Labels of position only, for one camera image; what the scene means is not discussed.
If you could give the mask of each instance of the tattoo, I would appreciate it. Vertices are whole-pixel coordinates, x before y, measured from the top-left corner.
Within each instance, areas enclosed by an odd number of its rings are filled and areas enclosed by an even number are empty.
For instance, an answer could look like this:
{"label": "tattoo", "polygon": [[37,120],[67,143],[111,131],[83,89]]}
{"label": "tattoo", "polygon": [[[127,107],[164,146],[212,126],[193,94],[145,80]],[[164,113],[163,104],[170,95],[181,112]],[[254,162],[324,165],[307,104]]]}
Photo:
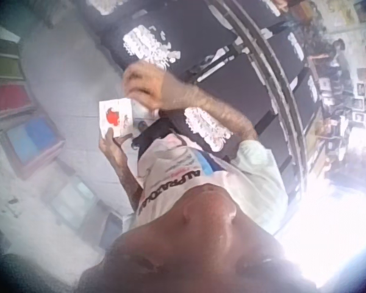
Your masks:
{"label": "tattoo", "polygon": [[142,187],[138,184],[136,178],[133,176],[127,165],[124,167],[119,167],[117,165],[113,167],[120,179],[123,189],[127,193],[127,197],[129,198],[133,210],[137,211],[143,192]]}
{"label": "tattoo", "polygon": [[257,140],[253,124],[240,111],[230,105],[210,96],[196,86],[191,87],[184,98],[195,107],[209,113],[223,126],[239,135],[242,140]]}

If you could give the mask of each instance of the hand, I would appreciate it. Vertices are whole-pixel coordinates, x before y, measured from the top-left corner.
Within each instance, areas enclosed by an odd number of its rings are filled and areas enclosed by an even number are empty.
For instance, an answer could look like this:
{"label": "hand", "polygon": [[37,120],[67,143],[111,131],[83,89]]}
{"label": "hand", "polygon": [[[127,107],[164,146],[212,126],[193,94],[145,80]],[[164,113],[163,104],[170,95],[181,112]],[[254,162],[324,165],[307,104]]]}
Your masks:
{"label": "hand", "polygon": [[176,110],[195,106],[188,95],[191,85],[178,81],[172,74],[145,61],[130,65],[123,75],[126,97],[150,110]]}
{"label": "hand", "polygon": [[106,138],[100,138],[99,149],[104,153],[109,162],[113,167],[125,167],[127,166],[127,156],[123,152],[121,146],[122,144],[130,139],[133,134],[127,134],[123,137],[117,139],[113,138],[113,129],[109,128],[106,134]]}

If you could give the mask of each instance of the tiled floor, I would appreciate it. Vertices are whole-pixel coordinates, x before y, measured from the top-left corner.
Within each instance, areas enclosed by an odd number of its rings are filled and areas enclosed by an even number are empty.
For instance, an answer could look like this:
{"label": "tiled floor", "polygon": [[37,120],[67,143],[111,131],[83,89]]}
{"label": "tiled floor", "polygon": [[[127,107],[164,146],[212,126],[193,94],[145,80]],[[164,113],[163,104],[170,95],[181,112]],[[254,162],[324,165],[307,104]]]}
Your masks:
{"label": "tiled floor", "polygon": [[[119,214],[131,213],[116,174],[98,150],[98,103],[123,97],[120,75],[74,12],[53,29],[36,28],[23,41],[21,59],[36,99],[66,139],[60,158]],[[125,150],[135,169],[136,153]]]}

